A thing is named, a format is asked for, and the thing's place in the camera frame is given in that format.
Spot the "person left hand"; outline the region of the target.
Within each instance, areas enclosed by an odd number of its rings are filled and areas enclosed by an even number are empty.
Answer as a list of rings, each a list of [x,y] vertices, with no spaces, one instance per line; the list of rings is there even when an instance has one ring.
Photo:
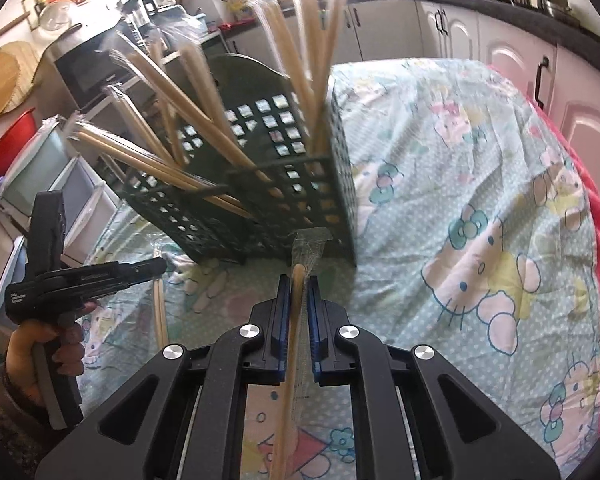
[[[15,389],[40,408],[45,401],[40,386],[44,350],[49,344],[54,350],[50,359],[59,374],[79,377],[84,373],[85,349],[83,328],[78,322],[70,326],[44,323],[39,320],[23,322],[10,336],[5,361],[5,373]]]

